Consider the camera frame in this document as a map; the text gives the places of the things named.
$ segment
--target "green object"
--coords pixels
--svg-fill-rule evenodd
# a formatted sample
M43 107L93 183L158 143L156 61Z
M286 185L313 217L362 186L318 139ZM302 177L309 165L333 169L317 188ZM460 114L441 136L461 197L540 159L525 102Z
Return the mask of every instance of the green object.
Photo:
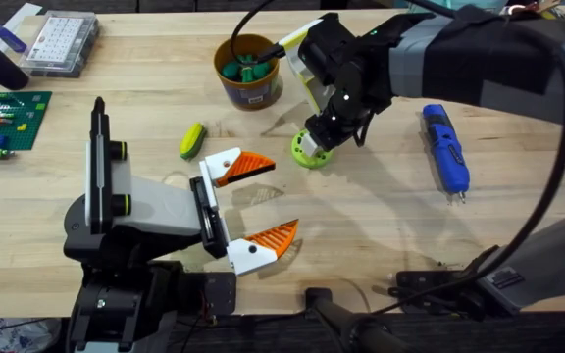
M252 55L250 54L246 56L237 55L237 57L242 62L252 61ZM222 76L235 82L249 83L265 77L271 70L272 66L267 62L254 67L242 68L238 62L232 61L224 65Z
M254 72L254 78L261 79L270 73L270 63L265 62L259 64L255 66L254 69L252 69L252 71Z
M304 151L302 151L302 147L300 147L300 141L306 133L308 133L308 131L306 129L303 129L298 132L291 140L291 157L293 157L295 163L299 164L301 167L308 169L321 168L331 160L333 151L319 151L313 157L307 156Z
M15 92L5 93L11 97L10 104L0 100L0 112L12 114L13 124L1 124L0 135L8 137L7 149L11 151L31 150L34 139L40 129L40 123L45 115L45 108L51 98L51 92ZM17 131L17 127L26 124L26 129Z
M202 148L202 142L206 135L206 127L201 123L193 124L182 139L180 144L180 157L189 160L197 155Z
M241 70L241 66L236 61L231 61L224 65L222 68L222 76L231 79L233 81L237 81L239 79L239 71Z
M239 59L241 61L252 61L252 55L246 55L245 58L241 57L239 55ZM242 83L249 83L254 81L254 72L252 71L252 68L250 67L245 67L245 68L241 68L241 82Z

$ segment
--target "green lego baseplate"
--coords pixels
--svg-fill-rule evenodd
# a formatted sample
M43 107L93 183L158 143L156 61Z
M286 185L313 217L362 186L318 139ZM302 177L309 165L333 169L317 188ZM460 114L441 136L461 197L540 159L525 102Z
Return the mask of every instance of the green lego baseplate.
M51 92L0 93L0 118L12 121L11 124L0 124L0 135L8 136L6 149L12 151L31 149L49 99Z

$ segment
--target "bucket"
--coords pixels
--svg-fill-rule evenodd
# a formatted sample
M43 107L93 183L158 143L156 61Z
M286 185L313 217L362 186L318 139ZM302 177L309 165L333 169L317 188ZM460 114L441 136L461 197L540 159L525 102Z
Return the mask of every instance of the bucket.
M234 52L236 55L251 54L254 58L274 43L267 38L257 34L240 34L234 41ZM240 109L256 110L270 106L281 93L278 88L279 59L273 58L269 61L270 72L263 78L248 82L235 82L222 76L224 65L234 61L231 52L231 40L228 39L215 52L214 64L217 76L220 78L226 94L233 105Z

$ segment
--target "blue pen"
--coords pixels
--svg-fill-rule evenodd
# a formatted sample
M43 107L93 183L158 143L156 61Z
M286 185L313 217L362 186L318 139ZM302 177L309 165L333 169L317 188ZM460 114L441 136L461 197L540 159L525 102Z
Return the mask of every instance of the blue pen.
M8 44L12 50L16 51L17 53L25 52L27 46L23 43L20 39L18 39L12 32L10 32L7 28L3 27L0 24L0 38L4 41L4 43Z
M427 123L431 149L437 163L439 177L447 192L459 195L466 203L466 191L470 187L470 172L461 153L452 123L441 104L429 104L422 110Z

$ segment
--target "wire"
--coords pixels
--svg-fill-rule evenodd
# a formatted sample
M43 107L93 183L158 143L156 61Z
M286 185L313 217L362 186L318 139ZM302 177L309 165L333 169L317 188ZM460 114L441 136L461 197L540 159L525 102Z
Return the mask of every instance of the wire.
M565 172L565 50L559 44L552 41L548 37L527 27L517 27L517 29L519 35L525 37L525 39L529 40L531 43L535 43L540 47L540 49L546 50L551 55L552 59L556 62L557 67L560 69L562 81L564 84L564 121L561 131L561 138L559 140L559 147L557 149L557 155L555 156L553 168L550 172L548 181L546 183L546 186L544 187L544 191L538 201L538 204L536 205L536 208L531 213L527 221L523 224L522 228L518 231L516 236L509 242L509 244L502 250L502 252L491 262L489 262L483 269L479 270L476 274L461 278L454 282L449 282L443 285L429 288L427 290L423 290L412 296L402 299L395 304L374 311L373 314L386 313L423 296L435 294L446 289L464 286L485 277L500 265L502 265L502 263L505 262L525 240L527 240L531 232L535 229L539 221L546 213L548 206L550 206L553 198L555 197L555 194L559 189L559 185L561 184L561 180L564 177Z
M26 321L24 323L2 326L2 327L0 327L0 329L18 328L18 327L29 325L29 324L39 323L39 322L42 322L42 321L45 321L45 320L47 320L47 319L35 319L35 320Z
M184 343L182 344L182 349L180 350L180 353L184 353L184 350L186 349L186 345L188 344L188 341L193 336L193 331L197 327L197 323L200 321L201 318L202 318L201 315L198 316L197 319L195 319L195 321L193 322L193 325L191 325L191 329L188 331L188 333L186 334L186 337L184 338Z
M256 15L259 11L263 10L264 7L268 6L270 3L274 2L274 0L264 0L263 2L261 2L259 5L257 5L255 8L253 8L252 10L248 11L247 14L245 14L245 16L243 17L243 19L241 19L241 21L239 21L238 25L236 25L236 27L234 28L234 31L232 32L232 36L231 36L231 53L232 53L232 57L234 58L235 61L237 61L240 65L242 66L255 66L261 63L265 63L266 61L270 60L270 57L267 56L259 56L259 58L256 61L246 61L246 60L240 60L238 58L238 56L236 56L236 53L234 52L234 43L236 42L236 38L239 36L239 32L241 31L241 29L245 26L245 24L247 24L248 21L250 21L254 15Z

